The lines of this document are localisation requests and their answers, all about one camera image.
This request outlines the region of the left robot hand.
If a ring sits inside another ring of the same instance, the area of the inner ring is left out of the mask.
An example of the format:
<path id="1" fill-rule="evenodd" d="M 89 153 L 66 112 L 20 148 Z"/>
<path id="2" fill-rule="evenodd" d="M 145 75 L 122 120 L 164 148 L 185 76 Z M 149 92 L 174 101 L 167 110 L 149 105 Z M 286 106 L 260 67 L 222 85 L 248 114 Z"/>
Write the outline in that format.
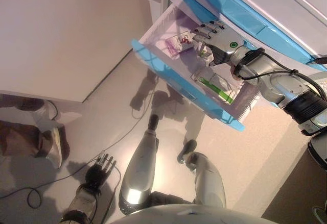
<path id="1" fill-rule="evenodd" d="M 116 160 L 105 151 L 101 151 L 95 163 L 85 175 L 87 186 L 91 189 L 100 189 L 115 168 Z"/>

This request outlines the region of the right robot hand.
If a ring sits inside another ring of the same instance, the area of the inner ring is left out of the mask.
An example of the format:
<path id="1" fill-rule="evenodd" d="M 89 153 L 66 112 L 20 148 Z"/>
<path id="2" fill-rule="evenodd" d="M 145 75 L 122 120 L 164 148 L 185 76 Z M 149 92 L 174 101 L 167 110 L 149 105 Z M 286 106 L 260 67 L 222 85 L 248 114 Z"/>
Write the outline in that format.
<path id="1" fill-rule="evenodd" d="M 203 23 L 192 30 L 193 40 L 203 44 L 213 55 L 209 66 L 227 63 L 236 50 L 244 45 L 243 38 L 222 21 Z"/>

